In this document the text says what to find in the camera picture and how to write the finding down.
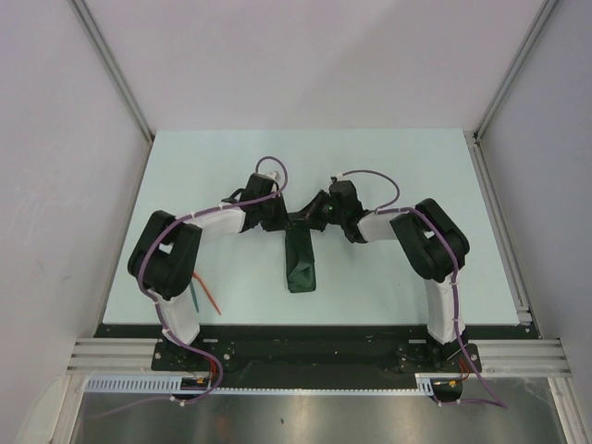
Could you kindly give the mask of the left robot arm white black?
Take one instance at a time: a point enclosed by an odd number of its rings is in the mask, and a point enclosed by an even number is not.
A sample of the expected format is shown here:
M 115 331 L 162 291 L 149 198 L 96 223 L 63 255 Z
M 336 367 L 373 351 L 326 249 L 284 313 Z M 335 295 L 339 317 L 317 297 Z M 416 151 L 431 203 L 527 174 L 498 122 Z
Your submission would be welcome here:
M 156 307 L 164 336 L 175 342 L 172 358 L 192 370 L 204 358 L 195 341 L 200 324 L 189 286 L 199 247 L 226 235 L 261 227 L 282 230 L 288 216 L 277 172 L 253 173 L 247 185 L 218 206 L 183 217 L 151 214 L 128 260 L 128 273 Z

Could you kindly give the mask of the dark green cloth napkin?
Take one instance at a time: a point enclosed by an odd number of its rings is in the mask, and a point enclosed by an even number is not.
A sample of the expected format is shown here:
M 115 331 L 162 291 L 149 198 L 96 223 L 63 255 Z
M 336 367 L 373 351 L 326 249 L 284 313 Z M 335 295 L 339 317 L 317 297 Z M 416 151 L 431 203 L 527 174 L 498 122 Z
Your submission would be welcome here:
M 300 214 L 290 214 L 290 224 L 285 229 L 284 250 L 289 292 L 315 291 L 315 255 L 311 230 Z

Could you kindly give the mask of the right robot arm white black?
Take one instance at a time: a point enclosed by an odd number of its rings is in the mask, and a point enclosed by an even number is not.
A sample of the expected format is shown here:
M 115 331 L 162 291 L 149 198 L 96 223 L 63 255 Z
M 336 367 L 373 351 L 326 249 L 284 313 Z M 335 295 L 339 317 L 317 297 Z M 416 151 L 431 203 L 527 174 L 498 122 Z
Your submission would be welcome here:
M 327 191 L 292 218 L 309 229 L 341 228 L 351 243 L 397 241 L 413 271 L 424 280 L 428 308 L 428 363 L 448 371 L 460 360 L 464 335 L 459 275 L 470 244 L 463 232 L 433 199 L 402 209 L 364 208 L 350 180 L 334 179 Z

